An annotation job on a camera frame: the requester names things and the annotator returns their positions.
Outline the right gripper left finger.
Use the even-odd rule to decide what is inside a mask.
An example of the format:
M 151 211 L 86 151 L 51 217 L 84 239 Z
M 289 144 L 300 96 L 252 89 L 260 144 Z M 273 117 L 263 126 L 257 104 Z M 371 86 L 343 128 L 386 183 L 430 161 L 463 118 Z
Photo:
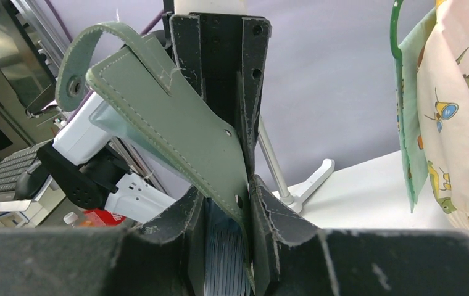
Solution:
M 203 295 L 204 196 L 138 229 L 0 228 L 0 295 Z

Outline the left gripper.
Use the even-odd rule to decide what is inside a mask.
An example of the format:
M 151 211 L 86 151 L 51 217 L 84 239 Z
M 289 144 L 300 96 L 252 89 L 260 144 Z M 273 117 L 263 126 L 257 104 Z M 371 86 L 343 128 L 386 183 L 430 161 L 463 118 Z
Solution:
M 244 14 L 244 1 L 164 1 L 162 21 L 181 74 L 216 115 L 236 124 L 251 176 L 272 27 Z

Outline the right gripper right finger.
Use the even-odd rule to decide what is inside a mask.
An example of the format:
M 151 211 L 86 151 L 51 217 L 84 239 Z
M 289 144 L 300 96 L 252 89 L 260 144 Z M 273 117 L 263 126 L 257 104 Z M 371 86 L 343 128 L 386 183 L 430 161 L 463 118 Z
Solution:
M 322 229 L 249 181 L 254 295 L 469 295 L 469 237 Z

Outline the green leather card holder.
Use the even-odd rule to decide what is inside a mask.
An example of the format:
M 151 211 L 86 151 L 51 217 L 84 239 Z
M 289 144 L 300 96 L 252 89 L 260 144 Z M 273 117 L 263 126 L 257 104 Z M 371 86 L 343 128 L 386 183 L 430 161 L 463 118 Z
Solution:
M 102 99 L 92 123 L 172 167 L 238 223 L 252 293 L 249 181 L 235 129 L 198 96 L 153 34 L 121 22 L 90 26 L 67 49 L 56 86 L 66 111 L 83 98 L 77 82 Z

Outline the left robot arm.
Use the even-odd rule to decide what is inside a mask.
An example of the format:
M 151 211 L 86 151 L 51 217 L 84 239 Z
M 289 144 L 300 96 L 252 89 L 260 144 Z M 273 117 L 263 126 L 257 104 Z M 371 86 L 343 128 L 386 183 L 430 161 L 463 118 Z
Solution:
M 172 200 L 148 189 L 110 138 L 142 148 L 241 219 L 251 206 L 255 145 L 272 26 L 240 8 L 165 1 L 164 29 L 122 22 L 84 29 L 65 53 L 56 86 L 72 121 L 38 157 L 68 198 L 123 215 Z

